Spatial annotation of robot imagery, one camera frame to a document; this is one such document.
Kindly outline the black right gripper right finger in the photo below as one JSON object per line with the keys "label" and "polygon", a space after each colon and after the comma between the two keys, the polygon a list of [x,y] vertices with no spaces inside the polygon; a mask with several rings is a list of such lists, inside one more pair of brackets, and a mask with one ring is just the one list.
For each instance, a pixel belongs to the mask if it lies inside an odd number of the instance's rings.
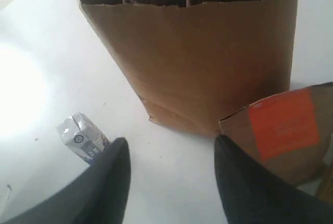
{"label": "black right gripper right finger", "polygon": [[332,206],[272,174],[226,135],[215,139],[214,171],[228,223],[332,223]]}

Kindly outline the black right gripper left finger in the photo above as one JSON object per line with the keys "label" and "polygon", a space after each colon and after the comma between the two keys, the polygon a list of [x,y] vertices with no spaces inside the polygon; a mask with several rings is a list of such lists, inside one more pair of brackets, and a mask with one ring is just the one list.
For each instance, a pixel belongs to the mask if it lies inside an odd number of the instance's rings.
{"label": "black right gripper left finger", "polygon": [[129,190],[129,145],[117,138],[70,184],[8,223],[122,223]]}

